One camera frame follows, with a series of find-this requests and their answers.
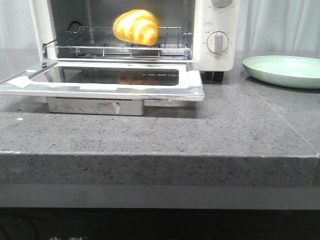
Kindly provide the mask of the oven glass door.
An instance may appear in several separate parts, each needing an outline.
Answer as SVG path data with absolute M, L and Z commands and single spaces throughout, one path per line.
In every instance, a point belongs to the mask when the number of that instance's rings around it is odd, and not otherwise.
M 50 61 L 2 80 L 3 95 L 42 96 L 52 113 L 144 114 L 145 100 L 202 101 L 198 65 L 158 61 Z

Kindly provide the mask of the yellow striped bread roll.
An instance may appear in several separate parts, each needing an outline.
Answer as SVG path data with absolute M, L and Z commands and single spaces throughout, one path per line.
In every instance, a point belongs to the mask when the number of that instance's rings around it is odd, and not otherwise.
M 138 45 L 153 46 L 159 38 L 158 19 L 144 9 L 133 9 L 118 15 L 112 30 L 118 40 Z

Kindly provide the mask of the lower oven timer knob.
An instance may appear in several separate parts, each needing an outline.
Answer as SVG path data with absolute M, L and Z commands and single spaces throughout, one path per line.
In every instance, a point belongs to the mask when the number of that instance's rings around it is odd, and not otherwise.
M 222 54 L 228 47 L 229 39 L 223 32 L 212 33 L 207 39 L 207 47 L 214 54 Z

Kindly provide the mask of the white Toshiba toaster oven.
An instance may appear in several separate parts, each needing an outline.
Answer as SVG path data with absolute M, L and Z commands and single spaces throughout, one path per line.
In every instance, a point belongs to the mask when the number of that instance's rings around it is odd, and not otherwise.
M 233 0 L 224 8 L 215 7 L 211 0 L 31 0 L 29 5 L 39 56 L 44 67 L 50 60 L 57 59 L 44 59 L 43 44 L 78 26 L 113 29 L 113 21 L 117 16 L 134 9 L 153 13 L 159 27 L 182 27 L 185 32 L 193 33 L 191 60 L 76 59 L 195 63 L 202 78 L 215 82 L 221 82 L 224 73 L 234 65 L 241 5 L 238 0 Z M 228 37 L 228 46 L 221 54 L 211 52 L 207 46 L 207 40 L 214 32 L 223 32 Z

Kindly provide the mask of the upper oven knob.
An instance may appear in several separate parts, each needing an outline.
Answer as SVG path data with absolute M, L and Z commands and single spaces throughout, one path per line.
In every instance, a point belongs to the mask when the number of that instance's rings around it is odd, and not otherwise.
M 226 8 L 233 2 L 233 0 L 211 0 L 211 2 L 217 8 Z

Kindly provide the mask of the light green plate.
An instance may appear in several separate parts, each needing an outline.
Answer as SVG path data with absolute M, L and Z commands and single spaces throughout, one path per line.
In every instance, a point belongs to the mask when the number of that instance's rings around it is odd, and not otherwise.
M 298 89 L 320 88 L 320 60 L 317 58 L 266 55 L 242 61 L 245 71 L 265 83 Z

